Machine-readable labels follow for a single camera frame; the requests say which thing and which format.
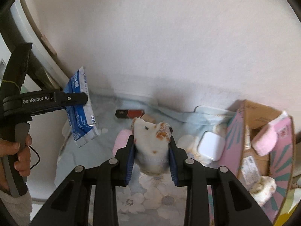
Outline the beige cork stopper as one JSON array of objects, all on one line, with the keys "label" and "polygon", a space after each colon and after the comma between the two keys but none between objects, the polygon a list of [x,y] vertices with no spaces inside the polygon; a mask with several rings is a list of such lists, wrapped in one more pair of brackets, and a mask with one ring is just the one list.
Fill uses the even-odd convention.
[{"label": "beige cork stopper", "polygon": [[150,123],[152,123],[152,124],[156,124],[156,123],[157,123],[156,120],[155,120],[153,117],[151,117],[150,115],[148,115],[148,114],[144,114],[144,115],[141,117],[141,119],[143,119],[143,120],[146,121],[146,122],[150,122]]}]

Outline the yellow floral bedsheet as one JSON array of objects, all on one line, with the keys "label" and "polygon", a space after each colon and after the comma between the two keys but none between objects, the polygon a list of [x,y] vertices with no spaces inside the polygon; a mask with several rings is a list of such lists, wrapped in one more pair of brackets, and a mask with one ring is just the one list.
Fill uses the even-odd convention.
[{"label": "yellow floral bedsheet", "polygon": [[298,203],[300,202],[300,176],[293,178],[291,188],[287,194],[284,206],[275,221],[274,225],[283,225],[287,222],[289,217],[292,215],[294,210],[297,208]]}]

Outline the white plush cat toy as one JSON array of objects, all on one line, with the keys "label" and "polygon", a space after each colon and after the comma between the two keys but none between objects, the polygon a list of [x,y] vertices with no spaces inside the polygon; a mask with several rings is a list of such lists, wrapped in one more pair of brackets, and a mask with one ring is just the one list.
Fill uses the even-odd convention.
[{"label": "white plush cat toy", "polygon": [[143,173],[159,175],[168,169],[168,145],[173,129],[167,123],[153,124],[135,118],[132,132],[136,146],[135,161]]}]

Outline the small white medicine box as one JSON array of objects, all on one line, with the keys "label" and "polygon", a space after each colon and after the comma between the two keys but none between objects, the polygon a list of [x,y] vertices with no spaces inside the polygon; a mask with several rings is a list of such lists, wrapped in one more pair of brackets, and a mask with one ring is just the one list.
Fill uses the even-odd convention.
[{"label": "small white medicine box", "polygon": [[261,177],[253,156],[243,158],[241,173],[247,186],[257,182]]}]

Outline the blue white wipes packet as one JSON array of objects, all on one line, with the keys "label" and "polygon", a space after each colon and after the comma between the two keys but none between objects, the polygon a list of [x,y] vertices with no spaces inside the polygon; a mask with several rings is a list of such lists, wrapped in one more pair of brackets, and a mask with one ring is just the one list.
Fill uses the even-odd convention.
[{"label": "blue white wipes packet", "polygon": [[88,96],[88,102],[83,106],[76,105],[66,107],[73,139],[78,147],[82,147],[100,135],[96,126],[96,119],[92,109],[84,67],[81,67],[74,73],[63,92],[82,92]]}]

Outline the white earbuds case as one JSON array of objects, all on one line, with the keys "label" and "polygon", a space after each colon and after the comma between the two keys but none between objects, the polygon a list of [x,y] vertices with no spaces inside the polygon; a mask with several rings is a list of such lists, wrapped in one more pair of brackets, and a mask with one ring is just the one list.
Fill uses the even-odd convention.
[{"label": "white earbuds case", "polygon": [[218,161],[226,145],[226,139],[210,131],[204,132],[198,145],[198,153],[211,161]]}]

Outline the red black lipstick tube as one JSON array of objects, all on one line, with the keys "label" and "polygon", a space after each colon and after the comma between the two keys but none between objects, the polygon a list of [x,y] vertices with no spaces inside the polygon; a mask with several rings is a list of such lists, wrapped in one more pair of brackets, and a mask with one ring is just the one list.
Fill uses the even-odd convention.
[{"label": "red black lipstick tube", "polygon": [[115,116],[118,119],[134,119],[134,118],[140,118],[144,115],[144,110],[138,110],[138,109],[131,109],[131,110],[121,110],[117,109],[115,112]]}]

